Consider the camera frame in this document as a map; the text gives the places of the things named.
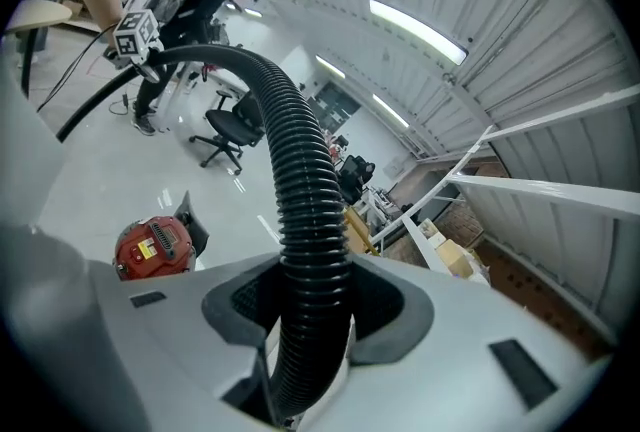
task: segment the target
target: black cable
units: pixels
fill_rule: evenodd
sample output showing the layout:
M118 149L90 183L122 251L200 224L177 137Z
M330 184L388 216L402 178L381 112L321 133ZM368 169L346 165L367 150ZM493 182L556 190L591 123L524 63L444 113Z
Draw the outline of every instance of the black cable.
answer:
M119 99L118 101L114 101L113 103L111 103L111 105L109 105L109 112L111 112L116 116L126 116L129 113L129 103L133 103L134 101L136 101L136 98L131 99L126 94L123 94L121 99ZM114 112L112 107L114 105L117 105L118 103L122 103L122 105L124 106L124 112Z
M318 121L291 79L271 61L222 45L153 53L156 67L216 64L243 80L260 107L271 155L283 275L280 350L271 398L280 417L300 414L325 393L346 349L351 262L347 258L340 187ZM89 98L58 132L64 141L103 100L138 73L131 67Z
M93 46L93 44L100 39L104 34L106 34L107 32L109 32L109 30L111 30L112 28L115 28L117 25L117 23L114 23L113 25L108 26L107 28L105 28L102 32L100 32L96 37L94 37L91 42L85 47L84 50L82 50L82 52L80 52L80 55L78 55L72 62L71 64L69 64L69 66L67 67L67 69L65 70L65 72L62 74L62 76L60 77L60 80L58 80L58 82L56 83L56 85L53 86L53 89L51 89L51 91L49 92L49 95L45 98L45 100L42 102L42 104L38 107L38 109L36 110L36 112L40 112L44 106L49 103L56 94L58 94L58 92L60 92L60 89L62 89L62 87L64 86L64 84L67 83L67 80L69 80L69 78L71 77L71 75L73 74L73 72L76 70L76 68L78 67L78 64L80 64L80 61L82 60L82 58L85 56L85 54L89 51L89 48L91 48Z

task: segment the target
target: corrugated metal wall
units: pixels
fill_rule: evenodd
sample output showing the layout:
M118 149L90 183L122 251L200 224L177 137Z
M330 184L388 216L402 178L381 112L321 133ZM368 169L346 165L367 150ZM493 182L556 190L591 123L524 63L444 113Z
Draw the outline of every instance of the corrugated metal wall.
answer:
M418 137L435 137L445 151L471 145L484 128L452 96L443 74L499 127L634 83L610 18L594 0L381 1L455 40L468 50L467 60L456 67L412 35L372 17L368 0L273 3L307 34L312 50L333 57L357 85L386 96L400 115L415 121ZM422 147L434 154L430 144Z

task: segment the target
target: white metal beam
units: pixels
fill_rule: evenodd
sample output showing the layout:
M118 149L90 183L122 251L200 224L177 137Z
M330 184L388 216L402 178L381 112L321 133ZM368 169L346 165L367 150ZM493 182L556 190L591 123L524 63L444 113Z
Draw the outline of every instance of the white metal beam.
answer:
M440 259L440 256L436 252L433 245L431 245L431 242L429 242L427 237L424 236L424 233L422 233L418 226L413 223L411 217L403 215L402 223L404 224L404 227L407 228L407 232L416 244L416 247L420 251L420 254L422 254L427 267L429 267L429 269L433 270L434 272L440 272L441 274L447 274L448 276L450 276L451 271L444 264L444 261Z
M455 197L433 196L434 201L448 201L450 203L466 203L464 199L456 199Z
M484 134L489 133L494 128L495 128L495 126L487 127L487 129L485 130ZM395 228L397 228L400 225L400 223L402 223L402 217L411 217L414 213L422 210L422 208L429 201L431 201L431 199L434 196L438 195L438 193L450 183L450 181L448 181L448 180L454 174L456 174L460 169L462 169L465 165L467 165L467 162L471 159L473 154L476 151L478 151L478 149L480 149L480 145L481 144L482 144L482 141L480 139L478 139L478 141L473 146L471 146L469 151L467 151L467 153L460 159L460 161L455 166L453 166L453 168L447 173L447 175L444 178L442 178L436 185L434 185L434 187L429 192L427 192L424 196L422 196L418 200L418 202L416 204L414 204L405 213L403 213L400 217L398 217L391 224L389 224L386 228L384 228L382 231L380 231L376 236L374 236L371 239L371 243L379 242L382 238L384 238L389 233L391 233Z
M596 314L589 309L589 307L584 304L581 300L577 299L571 292L569 292L566 288L559 285L556 281L554 281L551 277L549 277L545 272L537 268L533 263L529 260L515 252L513 249L507 247L499 240L495 239L488 233L484 233L484 237L495 245L498 249L504 251L509 257L516 260L525 269L535 275L538 279L542 280L547 286L549 286L554 292L556 292L562 300L564 300L567 304L569 304L573 309L575 309L591 326L598 331L602 337L611 345L616 345L618 340L615 333L611 330L609 326L607 326Z
M344 71L347 77L349 79L353 79L359 86L361 86L365 90L369 90L370 95L372 95L373 92L375 91L376 95L378 95L383 101L387 103L387 105L389 105L398 114L400 114L402 118L407 123L409 123L409 126L411 126L411 128L413 128L416 132L418 132L418 135L420 135L424 139L424 141L429 145L429 147L436 154L445 153L445 149L442 146L442 144L438 142L438 140L431 134L431 132L429 132L429 130L427 130L418 121L416 121L413 114L411 114L408 110L406 110L402 106L402 104L399 101L397 101L393 96L388 94L386 91L380 89L378 86L375 86L371 82L368 82L367 80L365 80L362 76L360 76L357 70L353 69L354 66L350 65L345 67L344 62L338 59L334 54L332 53L327 54L326 52L323 52L320 54L320 56L323 59L326 59L327 61L331 62L331 64L340 68L340 70Z
M423 158L418 160L419 164L438 164L442 162L452 162L462 158L467 151L456 151L455 153L447 153L446 155L430 156L429 158ZM496 156L491 146L484 146L478 149L471 158L485 158L490 156Z
M504 137L510 137L511 135L548 128L554 124L571 121L572 119L580 119L582 117L599 114L607 110L626 107L635 103L639 99L640 85L634 85L621 91L607 92L599 98L587 101L586 103L581 103L580 105L565 108L559 112L541 116L536 119L532 119L531 121L512 126L511 128L505 128L504 130L490 133L484 136L483 141L491 142Z
M375 41L381 43L384 46L392 46L396 50L400 51L403 55L408 55L414 61L416 61L420 67L424 68L430 75L443 82L444 88L447 92L458 101L463 108L469 112L471 117L477 120L482 126L487 127L493 125L492 119L486 113L486 111L480 106L480 104L469 94L469 92L461 85L456 84L454 81L448 79L447 68L442 66L439 62L432 58L427 57L413 45L405 43L397 36L387 32L384 28L377 27L371 21L366 18L358 18L354 20L348 12L342 12L339 8L333 8L330 5L325 5L318 0L271 0L273 2L281 2L287 5L301 6L311 12L324 15L329 19L338 21L342 26L349 29L354 29L357 32L367 34Z
M584 208L607 217L640 222L640 194L635 192L548 181L458 176L455 173L447 175L447 179L448 183L544 199L550 203Z

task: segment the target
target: ceiling light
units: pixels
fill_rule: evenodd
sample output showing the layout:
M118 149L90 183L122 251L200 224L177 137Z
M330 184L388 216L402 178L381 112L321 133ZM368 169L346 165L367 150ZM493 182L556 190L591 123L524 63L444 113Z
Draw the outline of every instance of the ceiling light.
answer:
M254 11L253 9L245 9L244 12L250 14L251 16L255 16L256 18L262 18L262 13Z
M464 59L467 58L467 52L456 44L449 41L442 34L436 32L431 27L428 27L424 23L412 18L408 14L398 11L393 7L389 7L376 0L369 0L369 8L372 14L380 16L381 18L390 21L394 25L411 32L413 35L418 36L425 43L430 44L445 57L453 61L458 66L462 64Z
M373 99L376 100L382 106L382 108L384 108L387 112L389 112L389 114L391 114L400 123L402 123L402 126L404 126L405 128L409 128L409 123L407 123L404 119L402 119L395 110L393 110L389 105L387 105L384 101L378 98L375 94L373 95Z
M337 67L335 67L333 64L327 62L326 60L324 60L322 57L320 57L319 55L316 55L316 59L318 60L318 62L320 64L322 64L324 67L330 69L331 71L333 71L336 75L338 75L340 78L344 78L346 75L340 71Z

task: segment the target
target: flexible hose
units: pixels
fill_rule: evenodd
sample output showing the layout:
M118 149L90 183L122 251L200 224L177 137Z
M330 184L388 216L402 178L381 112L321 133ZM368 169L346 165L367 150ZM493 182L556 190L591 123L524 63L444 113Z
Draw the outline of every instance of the flexible hose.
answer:
M155 54L149 64L186 61L235 73L255 94L262 112L284 246L284 304L271 393L281 416L294 416L329 387L349 334L351 267L334 167L313 112L277 65L247 50L219 45L173 48ZM58 138L66 139L91 110L135 76L129 69L105 85L69 119Z

